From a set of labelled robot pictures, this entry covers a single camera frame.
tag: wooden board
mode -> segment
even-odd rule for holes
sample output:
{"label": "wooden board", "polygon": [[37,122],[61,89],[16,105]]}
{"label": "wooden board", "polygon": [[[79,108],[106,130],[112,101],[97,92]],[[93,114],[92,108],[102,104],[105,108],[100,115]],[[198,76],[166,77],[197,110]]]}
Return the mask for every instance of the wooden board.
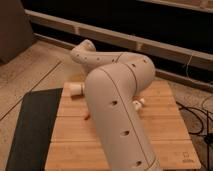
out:
{"label": "wooden board", "polygon": [[[52,134],[46,171],[109,171],[83,97],[69,97],[65,83]],[[154,81],[140,94],[146,106],[139,111],[148,138],[165,170],[201,167],[182,116],[166,81]]]}

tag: speckled floor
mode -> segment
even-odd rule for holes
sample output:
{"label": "speckled floor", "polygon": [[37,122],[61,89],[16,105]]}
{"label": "speckled floor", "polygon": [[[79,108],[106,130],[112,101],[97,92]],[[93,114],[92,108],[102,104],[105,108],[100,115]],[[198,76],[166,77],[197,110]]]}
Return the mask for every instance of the speckled floor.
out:
{"label": "speckled floor", "polygon": [[[41,41],[10,63],[0,64],[0,118],[5,116],[0,121],[0,171],[5,170],[23,95],[31,90],[62,87],[64,82],[82,73],[82,68],[70,60],[67,49]],[[200,107],[202,101],[212,95],[171,81],[169,84],[175,99],[186,106]],[[213,97],[205,103],[205,107],[213,112]],[[200,123],[193,115],[187,111],[181,113],[189,131],[199,130]],[[206,123],[206,116],[202,113],[199,115]],[[200,160],[206,165],[206,144],[203,137],[192,135],[191,138]]]}

